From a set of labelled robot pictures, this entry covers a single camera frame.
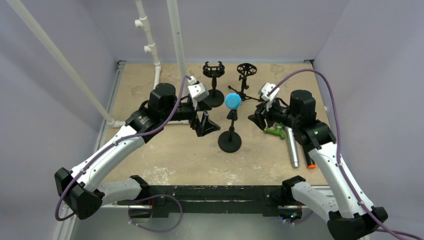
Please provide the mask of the black clip round-base stand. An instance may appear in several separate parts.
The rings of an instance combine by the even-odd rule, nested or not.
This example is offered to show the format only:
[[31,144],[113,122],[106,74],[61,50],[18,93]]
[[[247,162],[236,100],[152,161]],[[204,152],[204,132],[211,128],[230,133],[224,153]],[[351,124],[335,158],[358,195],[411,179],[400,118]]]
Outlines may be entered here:
[[242,139],[238,133],[235,132],[235,122],[238,120],[238,113],[236,109],[229,111],[227,119],[231,120],[230,127],[227,131],[220,134],[218,138],[218,146],[225,153],[235,153],[242,145]]

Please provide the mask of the black shock-mount round-base stand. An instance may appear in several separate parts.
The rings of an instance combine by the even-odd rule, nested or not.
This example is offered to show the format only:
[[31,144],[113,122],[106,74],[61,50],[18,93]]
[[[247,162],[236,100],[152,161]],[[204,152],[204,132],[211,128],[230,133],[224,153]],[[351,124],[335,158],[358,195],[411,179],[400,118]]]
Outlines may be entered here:
[[218,65],[209,65],[206,61],[202,67],[202,73],[205,77],[211,78],[211,89],[208,90],[208,97],[204,100],[212,108],[217,108],[224,103],[224,94],[217,89],[217,79],[225,74],[225,66],[221,61]]

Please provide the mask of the blue microphone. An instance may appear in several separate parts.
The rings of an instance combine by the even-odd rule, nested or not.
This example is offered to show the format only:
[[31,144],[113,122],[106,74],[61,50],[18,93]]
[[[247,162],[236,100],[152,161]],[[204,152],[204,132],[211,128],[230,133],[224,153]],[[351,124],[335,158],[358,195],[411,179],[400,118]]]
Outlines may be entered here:
[[224,98],[224,104],[229,110],[237,110],[242,104],[242,99],[237,93],[230,93]]

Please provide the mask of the silver grey microphone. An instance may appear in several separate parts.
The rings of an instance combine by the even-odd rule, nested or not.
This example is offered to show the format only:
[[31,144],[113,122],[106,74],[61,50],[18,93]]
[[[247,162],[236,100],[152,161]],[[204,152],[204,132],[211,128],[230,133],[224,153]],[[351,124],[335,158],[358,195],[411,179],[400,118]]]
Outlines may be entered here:
[[299,165],[299,156],[297,152],[296,140],[294,138],[293,130],[290,127],[285,127],[287,134],[288,150],[293,168],[298,168]]

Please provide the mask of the black tripod mic stand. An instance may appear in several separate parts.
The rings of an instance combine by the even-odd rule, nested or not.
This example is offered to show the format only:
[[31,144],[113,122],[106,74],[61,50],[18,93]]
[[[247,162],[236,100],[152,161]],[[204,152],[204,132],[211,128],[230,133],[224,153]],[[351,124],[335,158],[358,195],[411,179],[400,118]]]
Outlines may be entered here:
[[252,96],[248,96],[245,93],[245,90],[249,89],[249,85],[247,84],[247,78],[249,76],[253,76],[257,73],[257,67],[254,66],[251,63],[241,63],[237,66],[236,68],[237,72],[239,73],[239,81],[241,81],[241,89],[240,90],[236,90],[233,87],[231,87],[230,85],[228,85],[228,88],[232,91],[234,91],[237,95],[240,96],[241,100],[247,101],[247,100],[255,100],[257,102],[261,102],[261,100],[259,98],[255,98]]

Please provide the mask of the black microphone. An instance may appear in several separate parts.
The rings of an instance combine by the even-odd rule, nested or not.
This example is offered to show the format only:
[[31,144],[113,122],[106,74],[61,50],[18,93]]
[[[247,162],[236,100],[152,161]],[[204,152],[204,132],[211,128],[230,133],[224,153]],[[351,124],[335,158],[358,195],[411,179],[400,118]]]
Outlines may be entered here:
[[316,163],[315,163],[314,160],[312,160],[309,153],[305,151],[304,155],[305,155],[305,161],[306,161],[306,164],[307,164],[307,168],[308,169],[315,169],[317,167]]

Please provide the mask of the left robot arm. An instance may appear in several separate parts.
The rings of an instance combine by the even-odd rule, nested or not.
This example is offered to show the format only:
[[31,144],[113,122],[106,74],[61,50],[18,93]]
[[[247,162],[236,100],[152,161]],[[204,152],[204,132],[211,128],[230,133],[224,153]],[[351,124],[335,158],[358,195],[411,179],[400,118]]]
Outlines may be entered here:
[[188,102],[181,102],[181,93],[170,83],[158,84],[140,108],[125,121],[117,134],[91,157],[71,170],[60,168],[55,184],[60,202],[80,220],[92,216],[103,205],[134,201],[138,205],[149,199],[149,185],[133,175],[124,181],[102,183],[103,179],[128,155],[160,133],[164,123],[189,121],[198,137],[220,130],[209,119],[211,107],[205,103],[209,92],[198,81],[188,86]]

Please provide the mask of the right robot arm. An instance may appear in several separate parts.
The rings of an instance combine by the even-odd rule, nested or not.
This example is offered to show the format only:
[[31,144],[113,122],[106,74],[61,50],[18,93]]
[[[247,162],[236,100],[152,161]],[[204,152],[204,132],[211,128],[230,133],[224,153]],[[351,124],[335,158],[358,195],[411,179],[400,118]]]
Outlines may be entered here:
[[337,159],[337,140],[329,126],[317,119],[316,100],[307,90],[294,90],[289,106],[279,103],[278,88],[261,89],[262,102],[248,119],[261,130],[279,123],[293,131],[296,142],[307,151],[326,179],[333,197],[312,187],[300,176],[282,183],[280,196],[288,204],[295,201],[308,206],[326,222],[335,240],[358,240],[378,229],[377,221],[384,222],[388,214],[383,207],[375,207],[361,190],[345,162]]

